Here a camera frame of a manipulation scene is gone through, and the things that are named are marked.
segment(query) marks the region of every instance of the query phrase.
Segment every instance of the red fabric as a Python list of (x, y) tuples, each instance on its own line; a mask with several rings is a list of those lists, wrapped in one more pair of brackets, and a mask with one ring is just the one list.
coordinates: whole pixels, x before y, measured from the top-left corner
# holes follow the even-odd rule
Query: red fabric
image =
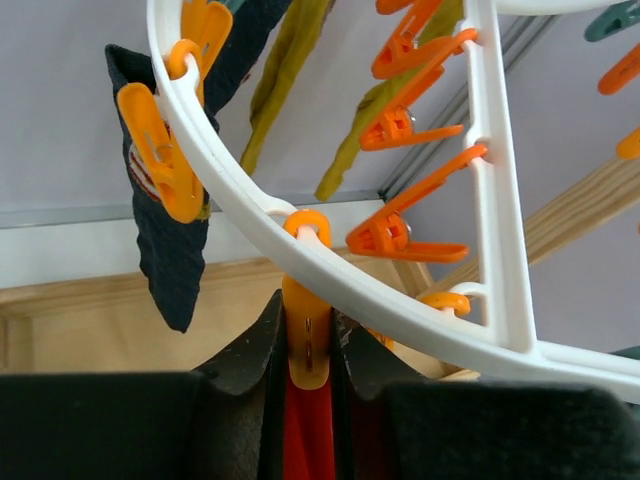
[(284, 480), (335, 480), (331, 385), (301, 390), (287, 376)]

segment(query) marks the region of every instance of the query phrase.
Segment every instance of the white plastic drying rack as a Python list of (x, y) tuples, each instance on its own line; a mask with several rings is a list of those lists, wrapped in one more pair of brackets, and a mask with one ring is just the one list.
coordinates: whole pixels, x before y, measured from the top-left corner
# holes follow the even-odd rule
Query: white plastic drying rack
[(297, 238), (274, 217), (297, 209), (263, 192), (209, 123), (195, 94), (199, 72), (170, 80), (163, 58), (180, 40), (182, 0), (147, 0), (151, 57), (162, 110), (192, 169), (215, 202), (268, 258), (335, 308), (394, 340), (446, 362), (507, 379), (582, 382), (640, 403), (640, 362), (536, 338), (498, 12), (552, 15), (619, 3), (606, 0), (465, 0), (461, 26), (479, 32), (464, 45), (471, 126), (464, 148), (489, 146), (471, 163), (476, 194), (481, 282), (452, 291), (484, 299), (485, 325), (458, 319), (368, 276), (302, 227)]

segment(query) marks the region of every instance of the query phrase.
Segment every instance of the dark blue fabric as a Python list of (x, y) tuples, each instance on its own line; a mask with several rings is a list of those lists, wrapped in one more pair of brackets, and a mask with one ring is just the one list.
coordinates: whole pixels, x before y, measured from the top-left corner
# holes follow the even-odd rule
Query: dark blue fabric
[[(225, 46), (204, 82), (205, 113), (214, 125), (214, 115), (227, 104), (264, 49), (269, 32), (277, 25), (291, 0), (247, 0), (234, 17)], [(156, 89), (151, 60), (141, 53), (117, 45), (105, 49), (113, 95), (127, 83), (140, 82)], [(208, 221), (185, 225), (173, 220), (164, 207), (149, 197), (128, 167), (131, 135), (120, 112), (122, 153), (133, 188), (133, 215), (138, 226), (140, 270), (149, 281), (149, 291), (169, 327), (186, 332), (200, 291), (204, 271), (202, 250)], [(209, 201), (208, 193), (205, 202)]]

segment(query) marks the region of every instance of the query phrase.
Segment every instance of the wooden surface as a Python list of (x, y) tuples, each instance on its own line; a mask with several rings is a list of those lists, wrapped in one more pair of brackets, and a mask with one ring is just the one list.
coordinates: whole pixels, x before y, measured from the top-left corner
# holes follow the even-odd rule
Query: wooden surface
[[(544, 260), (638, 200), (640, 162), (609, 160), (525, 221), (529, 264)], [(418, 296), (479, 279), (478, 259), (475, 258)]]
[[(429, 281), (421, 267), (339, 253), (400, 291)], [(401, 278), (397, 265), (413, 274)], [(140, 274), (0, 290), (0, 318), (7, 319), (4, 371), (191, 369), (251, 325), (281, 279), (266, 259), (208, 265), (186, 334), (165, 325)], [(395, 352), (429, 377), (452, 373), (402, 345)]]

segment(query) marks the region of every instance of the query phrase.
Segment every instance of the metal strip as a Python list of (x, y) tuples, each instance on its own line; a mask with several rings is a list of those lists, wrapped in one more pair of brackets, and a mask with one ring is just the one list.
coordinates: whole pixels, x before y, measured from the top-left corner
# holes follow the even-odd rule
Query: metal strip
[[(502, 37), (505, 74), (522, 61), (531, 47), (542, 38), (558, 19), (557, 16), (519, 17)], [(465, 123), (469, 119), (468, 86), (464, 86), (451, 99), (429, 128)], [(378, 193), (387, 201), (409, 186), (442, 148), (445, 140), (414, 146), (384, 181)]]
[[(317, 205), (320, 202), (312, 193), (292, 194), (281, 197), (292, 205)], [(358, 202), (362, 200), (380, 200), (375, 190), (337, 192), (328, 203)], [(212, 210), (220, 208), (213, 205)], [(42, 227), (47, 225), (65, 225), (72, 223), (105, 222), (128, 220), (133, 218), (131, 205), (104, 205), (93, 207), (67, 207), (42, 210), (23, 210), (0, 212), (0, 230), (23, 227)]]

